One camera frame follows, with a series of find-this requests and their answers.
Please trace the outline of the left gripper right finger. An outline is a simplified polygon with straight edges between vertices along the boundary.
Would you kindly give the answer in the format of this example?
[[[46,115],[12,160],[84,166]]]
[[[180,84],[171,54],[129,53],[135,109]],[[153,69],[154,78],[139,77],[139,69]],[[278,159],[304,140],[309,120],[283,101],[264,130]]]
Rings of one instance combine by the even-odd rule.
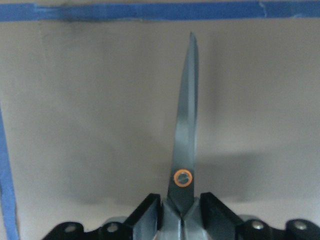
[[[203,227],[213,240],[318,240],[320,227],[305,219],[292,219],[284,229],[260,219],[242,220],[211,192],[200,195]]]

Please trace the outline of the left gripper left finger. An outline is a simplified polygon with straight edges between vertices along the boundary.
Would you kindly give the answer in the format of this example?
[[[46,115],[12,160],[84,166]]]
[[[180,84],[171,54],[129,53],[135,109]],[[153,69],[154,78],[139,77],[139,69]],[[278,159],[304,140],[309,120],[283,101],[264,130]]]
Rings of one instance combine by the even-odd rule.
[[[79,222],[56,225],[45,240],[152,240],[157,234],[161,197],[150,193],[124,222],[111,221],[86,232]]]

